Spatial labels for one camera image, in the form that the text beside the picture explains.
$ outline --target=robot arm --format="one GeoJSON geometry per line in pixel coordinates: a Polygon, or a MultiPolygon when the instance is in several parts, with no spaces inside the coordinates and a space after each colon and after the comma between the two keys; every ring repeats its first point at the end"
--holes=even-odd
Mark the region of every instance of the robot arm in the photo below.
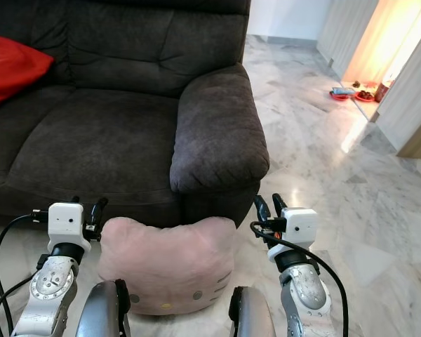
{"type": "MultiPolygon", "coordinates": [[[[83,206],[76,202],[59,202],[48,209],[48,250],[51,254],[30,282],[28,303],[11,336],[62,336],[67,326],[67,310],[76,295],[79,264],[91,250],[89,241],[100,240],[101,212],[106,203],[106,199],[101,199],[94,206],[89,223],[84,221],[83,206]]],[[[77,336],[101,336],[87,333],[87,330],[96,332],[94,328],[98,322],[107,325],[103,336],[125,336],[121,329],[123,316],[128,310],[129,297],[124,281],[98,284],[86,302],[77,336]],[[94,315],[91,315],[91,303],[98,301],[104,306],[95,308],[94,315]],[[101,310],[109,316],[103,317],[101,310]]]]}
{"type": "MultiPolygon", "coordinates": [[[[274,208],[278,218],[272,219],[267,203],[261,196],[255,198],[259,221],[251,224],[256,236],[268,234],[308,250],[316,238],[317,214],[311,209],[288,208],[278,194],[273,194],[274,208]]],[[[331,299],[327,286],[319,278],[319,266],[301,251],[277,244],[264,238],[268,245],[268,259],[276,263],[282,286],[281,302],[288,322],[288,337],[334,337],[335,330],[330,319],[331,299]]],[[[239,316],[232,314],[232,336],[275,336],[268,306],[262,306],[258,298],[253,305],[255,289],[234,290],[233,309],[239,307],[239,316]]]]}

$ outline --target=red pillow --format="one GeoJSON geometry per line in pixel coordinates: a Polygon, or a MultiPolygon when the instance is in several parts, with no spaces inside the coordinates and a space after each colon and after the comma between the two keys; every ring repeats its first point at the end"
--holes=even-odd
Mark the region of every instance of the red pillow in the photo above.
{"type": "Polygon", "coordinates": [[[0,103],[47,73],[49,55],[0,37],[0,103]]]}

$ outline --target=seat cushion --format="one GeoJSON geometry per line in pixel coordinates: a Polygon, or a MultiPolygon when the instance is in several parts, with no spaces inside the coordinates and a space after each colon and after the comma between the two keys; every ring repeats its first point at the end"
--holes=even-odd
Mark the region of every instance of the seat cushion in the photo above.
{"type": "Polygon", "coordinates": [[[0,173],[8,173],[33,129],[73,91],[71,86],[31,87],[0,106],[0,173]]]}
{"type": "MultiPolygon", "coordinates": [[[[178,100],[172,98],[76,90],[29,135],[7,185],[54,200],[78,195],[87,204],[106,196],[110,209],[175,203],[169,170],[177,109],[178,100]]],[[[177,224],[176,212],[170,220],[177,224]]],[[[133,216],[153,225],[158,214],[133,216]]],[[[170,224],[164,219],[161,225],[170,224]]]]}

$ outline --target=black cable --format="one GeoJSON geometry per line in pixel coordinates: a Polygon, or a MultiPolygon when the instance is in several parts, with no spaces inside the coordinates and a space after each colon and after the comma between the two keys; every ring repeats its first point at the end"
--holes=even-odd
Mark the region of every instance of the black cable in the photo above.
{"type": "MultiPolygon", "coordinates": [[[[7,290],[3,295],[0,296],[0,305],[3,302],[3,304],[6,302],[6,297],[12,293],[13,291],[15,291],[16,289],[19,289],[21,286],[23,286],[25,283],[27,283],[29,280],[31,280],[33,278],[33,275],[31,275],[30,277],[27,277],[26,279],[24,279],[23,281],[17,283],[15,286],[11,287],[9,290],[7,290]]],[[[3,336],[3,332],[1,331],[1,327],[0,327],[0,337],[4,337],[3,336]]]]}
{"type": "MultiPolygon", "coordinates": [[[[27,214],[26,216],[20,216],[14,220],[12,220],[1,232],[0,234],[0,246],[1,246],[1,242],[3,241],[5,234],[17,223],[19,223],[22,220],[26,220],[26,219],[30,219],[32,218],[31,214],[27,214]]],[[[4,290],[3,290],[3,286],[1,285],[1,280],[0,280],[0,296],[4,295],[4,290]]],[[[5,316],[6,316],[6,321],[8,323],[8,331],[9,334],[11,335],[11,333],[14,330],[13,327],[13,318],[11,317],[11,311],[9,310],[9,306],[8,306],[8,301],[6,300],[6,297],[3,299],[3,307],[5,310],[5,316]]]]}
{"type": "Polygon", "coordinates": [[[291,242],[284,241],[282,239],[277,239],[276,237],[273,237],[271,235],[265,234],[261,231],[259,231],[255,226],[256,225],[262,225],[262,223],[259,222],[253,222],[250,224],[250,229],[259,237],[263,237],[271,242],[276,242],[277,244],[283,244],[284,246],[287,246],[288,248],[295,249],[296,251],[299,251],[300,253],[303,253],[310,258],[313,258],[317,263],[319,263],[321,266],[323,266],[324,269],[329,273],[329,275],[334,279],[335,283],[337,284],[340,295],[342,296],[342,308],[343,308],[343,337],[348,337],[349,332],[349,313],[348,313],[348,300],[345,288],[343,286],[342,281],[338,278],[337,274],[332,270],[329,265],[324,262],[321,258],[319,258],[317,255],[313,254],[311,251],[308,251],[305,248],[302,248],[301,246],[297,246],[296,244],[292,244],[291,242]]]}

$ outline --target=sofa cushion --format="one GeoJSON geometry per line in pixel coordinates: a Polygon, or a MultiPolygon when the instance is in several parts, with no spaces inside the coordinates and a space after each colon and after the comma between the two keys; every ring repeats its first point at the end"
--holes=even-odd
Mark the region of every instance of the sofa cushion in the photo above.
{"type": "Polygon", "coordinates": [[[249,0],[3,2],[0,35],[53,56],[51,81],[170,97],[241,60],[249,10],[249,0]]]}
{"type": "Polygon", "coordinates": [[[59,200],[106,196],[110,204],[176,199],[168,173],[178,100],[126,91],[79,89],[32,131],[8,184],[59,200]]]}
{"type": "Polygon", "coordinates": [[[32,86],[0,106],[0,172],[6,176],[33,129],[73,90],[71,86],[32,86]]]}

